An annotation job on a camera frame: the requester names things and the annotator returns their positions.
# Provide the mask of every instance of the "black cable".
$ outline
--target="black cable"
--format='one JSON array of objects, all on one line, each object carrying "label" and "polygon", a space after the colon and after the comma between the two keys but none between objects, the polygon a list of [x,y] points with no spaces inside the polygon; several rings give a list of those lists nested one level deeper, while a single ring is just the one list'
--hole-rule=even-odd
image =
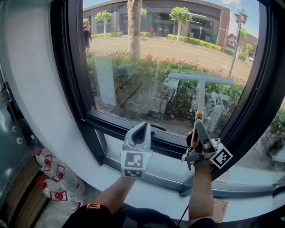
[{"label": "black cable", "polygon": [[184,215],[185,215],[185,213],[186,213],[188,207],[189,207],[189,205],[187,205],[187,207],[186,207],[186,209],[185,209],[185,211],[184,211],[184,213],[183,213],[181,219],[179,220],[179,222],[178,222],[178,224],[177,224],[177,227],[180,225],[180,222],[181,222],[181,220],[183,219],[183,217],[184,217]]}]

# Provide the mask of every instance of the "window glass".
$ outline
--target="window glass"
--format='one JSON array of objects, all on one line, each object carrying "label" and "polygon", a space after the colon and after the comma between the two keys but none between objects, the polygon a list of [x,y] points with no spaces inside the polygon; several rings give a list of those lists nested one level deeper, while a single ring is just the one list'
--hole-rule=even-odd
[{"label": "window glass", "polygon": [[[218,0],[148,0],[142,1],[140,15],[128,15],[127,1],[85,0],[83,23],[94,109],[133,122],[152,122],[185,137],[195,120],[198,83],[169,79],[169,74],[230,77],[233,85],[206,83],[205,87],[203,121],[210,136],[217,137],[251,71],[258,42],[258,4],[255,0],[242,0],[239,5]],[[248,18],[242,24],[240,17],[241,31],[235,13],[242,8]],[[237,31],[238,53],[229,75]]]},{"label": "window glass", "polygon": [[285,175],[285,110],[279,109],[255,145],[216,181],[246,185],[272,185]]},{"label": "window glass", "polygon": [[[104,136],[108,145],[106,155],[121,161],[120,152],[124,142],[107,134]],[[186,162],[154,152],[147,173],[183,183],[193,174],[193,170],[189,171]]]}]

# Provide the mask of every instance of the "forearm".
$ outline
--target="forearm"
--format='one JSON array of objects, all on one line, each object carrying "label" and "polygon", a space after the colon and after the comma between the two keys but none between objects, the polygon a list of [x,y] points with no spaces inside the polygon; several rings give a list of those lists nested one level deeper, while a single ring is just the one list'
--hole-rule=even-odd
[{"label": "forearm", "polygon": [[114,215],[123,205],[135,181],[136,178],[121,176],[114,184],[95,198],[95,203],[102,204]]},{"label": "forearm", "polygon": [[195,167],[194,183],[189,201],[189,223],[199,218],[212,217],[214,198],[212,193],[210,163]]}]

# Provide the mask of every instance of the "orange label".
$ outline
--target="orange label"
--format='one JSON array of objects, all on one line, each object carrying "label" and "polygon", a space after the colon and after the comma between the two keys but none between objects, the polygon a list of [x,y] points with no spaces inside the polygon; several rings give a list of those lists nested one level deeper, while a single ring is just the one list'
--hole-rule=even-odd
[{"label": "orange label", "polygon": [[100,204],[88,204],[87,205],[87,209],[99,209],[100,208]]}]

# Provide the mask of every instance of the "building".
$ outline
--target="building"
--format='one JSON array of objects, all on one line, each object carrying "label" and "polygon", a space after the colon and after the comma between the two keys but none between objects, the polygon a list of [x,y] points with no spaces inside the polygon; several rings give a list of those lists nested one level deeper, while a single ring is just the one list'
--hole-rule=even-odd
[{"label": "building", "polygon": [[[246,51],[246,44],[249,43],[253,46],[253,49],[249,52],[248,56],[253,57],[255,56],[255,52],[257,50],[257,43],[258,39],[254,37],[253,35],[247,33],[245,39],[240,41],[240,51],[245,52]],[[227,44],[230,46],[236,47],[236,35],[231,33],[228,36]]]},{"label": "building", "polygon": [[[177,34],[177,22],[170,20],[169,14],[176,6],[186,7],[193,13],[192,22],[187,21],[182,26],[181,35],[211,41],[219,46],[224,46],[226,29],[230,21],[230,9],[200,0],[143,0],[142,7],[147,10],[147,15],[142,17],[141,32],[155,29],[155,35],[167,37],[168,34]],[[128,32],[128,15],[126,0],[112,0],[83,9],[83,17],[88,18],[92,34],[104,33],[102,21],[94,16],[101,11],[112,14],[107,22],[107,33]]]}]

